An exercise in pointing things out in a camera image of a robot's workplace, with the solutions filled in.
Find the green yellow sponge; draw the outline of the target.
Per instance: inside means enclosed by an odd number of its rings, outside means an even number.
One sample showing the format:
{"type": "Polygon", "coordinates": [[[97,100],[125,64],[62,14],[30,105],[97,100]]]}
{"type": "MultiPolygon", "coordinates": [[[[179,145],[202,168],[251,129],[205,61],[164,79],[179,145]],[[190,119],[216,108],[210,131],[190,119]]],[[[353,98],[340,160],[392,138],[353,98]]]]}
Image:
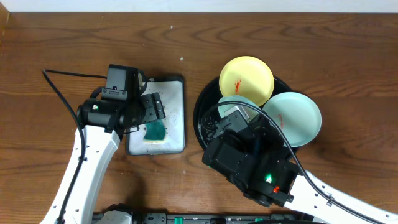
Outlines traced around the green yellow sponge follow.
{"type": "Polygon", "coordinates": [[[162,120],[151,121],[145,124],[146,133],[143,137],[145,142],[164,143],[166,137],[166,128],[162,120]]]}

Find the light green plate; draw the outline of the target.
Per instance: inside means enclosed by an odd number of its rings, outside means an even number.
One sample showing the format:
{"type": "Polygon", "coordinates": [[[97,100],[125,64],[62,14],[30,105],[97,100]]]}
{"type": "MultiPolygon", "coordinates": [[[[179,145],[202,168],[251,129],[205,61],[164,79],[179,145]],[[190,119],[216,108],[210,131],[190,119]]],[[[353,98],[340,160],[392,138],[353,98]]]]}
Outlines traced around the light green plate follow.
{"type": "Polygon", "coordinates": [[[237,105],[241,105],[246,111],[246,113],[249,115],[248,121],[252,120],[255,116],[258,115],[258,112],[256,110],[248,107],[247,105],[255,106],[257,109],[259,109],[259,107],[254,102],[243,96],[240,95],[224,96],[218,101],[218,103],[224,103],[224,102],[227,102],[227,104],[218,107],[218,113],[220,118],[225,117],[224,112],[227,109],[230,109],[232,106],[237,106],[237,105]]]}
{"type": "Polygon", "coordinates": [[[271,97],[262,109],[277,123],[292,147],[308,144],[320,132],[320,109],[304,94],[280,93],[271,97]]]}

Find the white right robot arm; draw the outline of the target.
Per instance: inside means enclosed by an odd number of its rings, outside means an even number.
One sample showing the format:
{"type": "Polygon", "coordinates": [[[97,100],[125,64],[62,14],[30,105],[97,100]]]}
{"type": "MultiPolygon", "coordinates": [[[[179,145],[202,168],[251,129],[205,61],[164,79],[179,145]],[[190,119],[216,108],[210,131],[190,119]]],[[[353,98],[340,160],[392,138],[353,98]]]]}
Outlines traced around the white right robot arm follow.
{"type": "Polygon", "coordinates": [[[246,121],[234,111],[219,121],[207,111],[200,124],[209,132],[203,163],[243,195],[309,214],[327,223],[397,223],[397,214],[373,207],[322,182],[306,171],[276,123],[260,111],[246,121]]]}

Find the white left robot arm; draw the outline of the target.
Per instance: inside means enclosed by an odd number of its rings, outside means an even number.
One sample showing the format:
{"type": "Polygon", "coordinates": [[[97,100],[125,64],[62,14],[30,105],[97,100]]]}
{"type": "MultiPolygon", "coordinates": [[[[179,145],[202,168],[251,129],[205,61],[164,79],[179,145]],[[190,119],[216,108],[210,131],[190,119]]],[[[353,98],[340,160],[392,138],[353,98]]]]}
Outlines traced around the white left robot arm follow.
{"type": "Polygon", "coordinates": [[[145,91],[127,98],[126,91],[103,89],[104,98],[79,106],[73,152],[52,206],[43,223],[91,223],[111,158],[126,137],[126,152],[148,152],[144,138],[150,126],[165,118],[164,92],[145,91]]]}

